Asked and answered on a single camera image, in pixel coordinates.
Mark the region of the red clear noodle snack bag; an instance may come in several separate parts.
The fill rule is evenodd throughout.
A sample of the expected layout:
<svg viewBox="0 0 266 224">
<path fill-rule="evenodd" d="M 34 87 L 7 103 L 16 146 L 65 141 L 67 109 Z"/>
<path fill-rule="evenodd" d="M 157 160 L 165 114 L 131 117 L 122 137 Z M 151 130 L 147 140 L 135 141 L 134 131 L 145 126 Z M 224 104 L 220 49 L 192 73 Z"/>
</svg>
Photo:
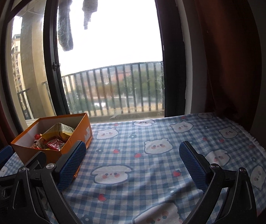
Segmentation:
<svg viewBox="0 0 266 224">
<path fill-rule="evenodd" d="M 51 149 L 51 150 L 55 150 L 55 151 L 60 151 L 63 146 L 65 145 L 65 142 L 61 141 L 60 139 L 53 139 L 50 140 L 46 146 Z"/>
</svg>

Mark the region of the red cartoon boy snack bag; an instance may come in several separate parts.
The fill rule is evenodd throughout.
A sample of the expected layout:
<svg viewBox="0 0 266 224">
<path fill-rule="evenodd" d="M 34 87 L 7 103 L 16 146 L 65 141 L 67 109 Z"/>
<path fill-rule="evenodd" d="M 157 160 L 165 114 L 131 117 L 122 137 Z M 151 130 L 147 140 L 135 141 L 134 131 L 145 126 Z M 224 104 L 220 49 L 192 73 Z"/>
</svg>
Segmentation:
<svg viewBox="0 0 266 224">
<path fill-rule="evenodd" d="M 36 134 L 33 144 L 30 146 L 32 149 L 46 149 L 47 140 L 43 138 L 42 134 Z"/>
</svg>

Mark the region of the pale yellow snack bag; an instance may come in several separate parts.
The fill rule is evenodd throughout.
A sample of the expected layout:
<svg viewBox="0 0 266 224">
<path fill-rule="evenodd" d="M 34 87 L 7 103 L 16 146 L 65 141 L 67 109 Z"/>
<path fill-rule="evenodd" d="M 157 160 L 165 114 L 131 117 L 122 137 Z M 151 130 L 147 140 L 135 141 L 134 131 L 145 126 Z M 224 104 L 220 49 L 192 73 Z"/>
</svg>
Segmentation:
<svg viewBox="0 0 266 224">
<path fill-rule="evenodd" d="M 75 129 L 63 123 L 56 123 L 50 129 L 45 131 L 42 136 L 49 142 L 53 139 L 60 139 L 63 142 L 67 142 L 67 140 L 72 136 Z"/>
</svg>

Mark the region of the orange cardboard box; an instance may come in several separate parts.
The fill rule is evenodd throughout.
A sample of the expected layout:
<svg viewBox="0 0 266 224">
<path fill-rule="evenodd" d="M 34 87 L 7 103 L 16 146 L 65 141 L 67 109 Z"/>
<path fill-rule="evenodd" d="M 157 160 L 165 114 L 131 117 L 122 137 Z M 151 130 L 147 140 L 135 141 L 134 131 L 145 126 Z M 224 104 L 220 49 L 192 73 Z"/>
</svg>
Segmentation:
<svg viewBox="0 0 266 224">
<path fill-rule="evenodd" d="M 11 145 L 23 163 L 38 151 L 45 153 L 47 163 L 56 163 L 77 141 L 84 142 L 88 148 L 92 138 L 88 114 L 81 113 L 40 118 Z"/>
</svg>

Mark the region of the blue checked bear tablecloth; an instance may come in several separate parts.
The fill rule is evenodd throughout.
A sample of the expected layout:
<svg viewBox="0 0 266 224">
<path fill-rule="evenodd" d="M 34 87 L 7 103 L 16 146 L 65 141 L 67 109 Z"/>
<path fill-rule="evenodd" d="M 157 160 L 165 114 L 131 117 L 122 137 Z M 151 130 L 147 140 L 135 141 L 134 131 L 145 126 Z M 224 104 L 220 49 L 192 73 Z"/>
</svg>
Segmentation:
<svg viewBox="0 0 266 224">
<path fill-rule="evenodd" d="M 89 144 L 63 196 L 80 223 L 182 223 L 203 195 L 179 155 L 188 141 L 225 170 L 244 167 L 257 211 L 266 208 L 266 151 L 242 126 L 212 113 L 90 124 L 84 114 L 46 117 L 12 143 L 24 150 L 55 123 Z"/>
</svg>

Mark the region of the balcony metal railing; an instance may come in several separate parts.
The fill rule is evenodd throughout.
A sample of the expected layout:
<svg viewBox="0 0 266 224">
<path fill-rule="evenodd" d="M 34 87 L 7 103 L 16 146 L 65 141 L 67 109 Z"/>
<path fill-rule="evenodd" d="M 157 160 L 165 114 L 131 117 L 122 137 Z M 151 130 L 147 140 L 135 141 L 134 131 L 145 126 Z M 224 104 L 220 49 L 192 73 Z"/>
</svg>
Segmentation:
<svg viewBox="0 0 266 224">
<path fill-rule="evenodd" d="M 80 71 L 62 77 L 71 114 L 90 117 L 164 114 L 161 61 L 137 62 Z"/>
</svg>

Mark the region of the hanging grey cloth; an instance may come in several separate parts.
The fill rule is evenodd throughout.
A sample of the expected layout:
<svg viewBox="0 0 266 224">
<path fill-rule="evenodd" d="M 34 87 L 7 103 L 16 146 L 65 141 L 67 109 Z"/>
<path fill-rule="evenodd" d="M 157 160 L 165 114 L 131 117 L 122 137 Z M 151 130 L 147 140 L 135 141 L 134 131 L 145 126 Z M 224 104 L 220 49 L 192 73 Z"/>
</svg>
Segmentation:
<svg viewBox="0 0 266 224">
<path fill-rule="evenodd" d="M 58 42 L 63 51 L 68 52 L 73 49 L 73 37 L 70 27 L 70 5 L 72 0 L 59 0 L 58 2 Z"/>
</svg>

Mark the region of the black window frame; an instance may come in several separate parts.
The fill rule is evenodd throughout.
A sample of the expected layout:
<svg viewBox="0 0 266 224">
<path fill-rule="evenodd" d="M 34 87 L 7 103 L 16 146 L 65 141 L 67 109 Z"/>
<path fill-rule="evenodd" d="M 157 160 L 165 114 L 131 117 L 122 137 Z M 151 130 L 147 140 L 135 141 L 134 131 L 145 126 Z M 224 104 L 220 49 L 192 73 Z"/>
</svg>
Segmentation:
<svg viewBox="0 0 266 224">
<path fill-rule="evenodd" d="M 46 0 L 43 28 L 44 62 L 48 87 L 56 115 L 69 114 L 60 73 L 57 46 L 57 9 L 58 0 Z"/>
</svg>

